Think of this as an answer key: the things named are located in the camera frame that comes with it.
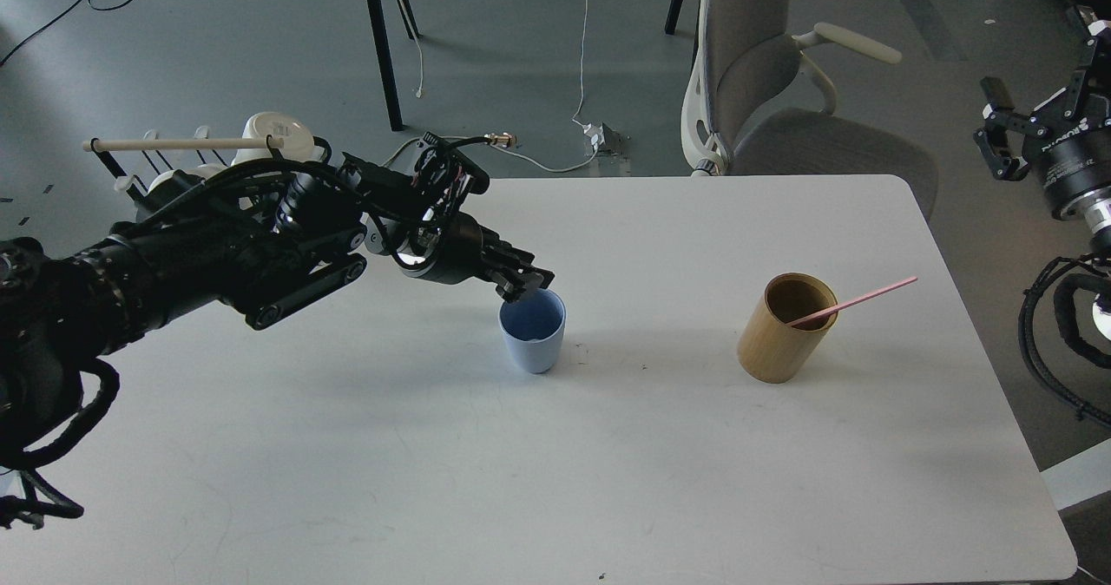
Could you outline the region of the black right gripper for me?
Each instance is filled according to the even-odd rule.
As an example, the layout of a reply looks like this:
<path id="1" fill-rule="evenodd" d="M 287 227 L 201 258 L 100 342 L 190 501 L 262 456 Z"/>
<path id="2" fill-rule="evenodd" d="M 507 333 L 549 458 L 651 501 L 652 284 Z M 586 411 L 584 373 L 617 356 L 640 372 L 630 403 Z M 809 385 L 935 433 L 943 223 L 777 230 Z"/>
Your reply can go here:
<path id="1" fill-rule="evenodd" d="M 1033 115 L 1015 113 L 1003 79 L 980 80 L 985 97 L 983 127 L 973 141 L 991 176 L 1022 181 L 1029 170 L 1013 154 L 1008 133 L 1028 137 L 1025 162 L 1041 185 L 1053 220 L 1108 221 L 1110 154 L 1108 154 L 1108 21 L 1069 18 L 1081 39 L 1075 69 L 1068 75 L 1062 99 L 1062 134 L 1042 138 Z"/>

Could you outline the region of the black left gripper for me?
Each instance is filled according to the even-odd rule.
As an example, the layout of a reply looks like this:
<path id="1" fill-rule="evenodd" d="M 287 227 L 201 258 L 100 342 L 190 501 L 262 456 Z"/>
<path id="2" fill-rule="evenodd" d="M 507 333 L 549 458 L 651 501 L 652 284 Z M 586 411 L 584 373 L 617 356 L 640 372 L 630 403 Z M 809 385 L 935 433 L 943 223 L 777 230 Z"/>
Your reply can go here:
<path id="1" fill-rule="evenodd" d="M 479 278 L 496 285 L 497 296 L 516 303 L 532 291 L 550 288 L 556 273 L 536 268 L 533 253 L 501 240 L 499 233 L 483 226 L 476 216 L 460 212 L 444 229 L 433 234 L 429 246 L 417 242 L 416 226 L 399 221 L 386 222 L 386 245 L 413 255 L 419 262 L 406 275 L 446 285 Z"/>

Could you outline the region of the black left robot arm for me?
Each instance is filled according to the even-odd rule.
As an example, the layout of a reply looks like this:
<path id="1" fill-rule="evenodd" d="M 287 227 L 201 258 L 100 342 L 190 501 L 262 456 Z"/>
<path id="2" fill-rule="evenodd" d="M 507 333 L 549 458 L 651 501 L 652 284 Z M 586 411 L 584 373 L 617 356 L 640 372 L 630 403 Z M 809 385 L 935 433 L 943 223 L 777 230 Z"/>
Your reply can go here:
<path id="1" fill-rule="evenodd" d="M 167 171 L 136 220 L 53 260 L 32 238 L 3 242 L 1 371 L 3 471 L 21 486 L 3 497 L 3 526 L 36 529 L 83 506 L 39 468 L 61 458 L 104 418 L 120 389 L 106 355 L 207 304 L 223 303 L 256 331 L 346 288 L 370 253 L 406 276 L 456 285 L 477 278 L 504 303 L 549 288 L 553 273 L 466 214 L 490 178 L 466 154 L 468 139 L 427 134 L 416 165 L 394 171 L 352 154 L 296 161 L 273 138 L 262 157 L 214 176 Z"/>

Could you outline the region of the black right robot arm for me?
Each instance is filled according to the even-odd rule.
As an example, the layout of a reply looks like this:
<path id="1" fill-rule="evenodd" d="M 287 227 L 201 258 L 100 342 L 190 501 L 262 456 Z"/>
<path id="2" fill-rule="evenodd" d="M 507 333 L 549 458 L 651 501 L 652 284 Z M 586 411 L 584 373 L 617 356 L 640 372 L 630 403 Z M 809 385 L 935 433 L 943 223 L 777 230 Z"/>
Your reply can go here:
<path id="1" fill-rule="evenodd" d="M 999 181 L 1034 174 L 1055 220 L 1083 220 L 1090 229 L 1090 253 L 1055 258 L 1027 289 L 1017 316 L 1017 343 L 1030 374 L 1075 414 L 1108 426 L 1100 410 L 1055 379 L 1035 346 L 1035 307 L 1051 295 L 1055 325 L 1063 343 L 1098 369 L 1108 369 L 1108 353 L 1080 331 L 1078 292 L 1090 293 L 1091 316 L 1108 336 L 1108 238 L 1110 238 L 1110 107 L 1108 105 L 1108 21 L 1083 4 L 1068 8 L 1068 20 L 1081 37 L 1082 51 L 1067 83 L 1021 114 L 1003 80 L 984 77 L 983 127 L 975 145 L 989 173 Z"/>

